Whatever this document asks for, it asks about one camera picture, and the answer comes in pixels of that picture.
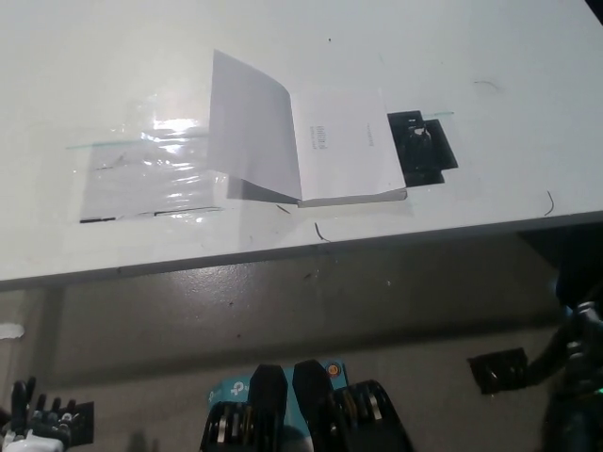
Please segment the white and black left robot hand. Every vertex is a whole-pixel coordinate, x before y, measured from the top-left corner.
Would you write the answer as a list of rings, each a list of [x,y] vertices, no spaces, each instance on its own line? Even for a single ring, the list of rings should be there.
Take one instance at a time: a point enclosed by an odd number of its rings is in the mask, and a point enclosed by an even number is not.
[[[60,417],[58,409],[45,407],[40,395],[31,401],[36,379],[16,380],[11,387],[10,409],[1,409],[1,451],[68,451],[73,446],[72,416]]]

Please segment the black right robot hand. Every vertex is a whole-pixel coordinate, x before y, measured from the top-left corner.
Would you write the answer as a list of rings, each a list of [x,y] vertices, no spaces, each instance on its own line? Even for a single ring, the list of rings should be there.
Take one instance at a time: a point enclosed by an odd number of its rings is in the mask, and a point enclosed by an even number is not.
[[[597,303],[577,305],[567,318],[563,383],[577,394],[602,393],[602,315]]]

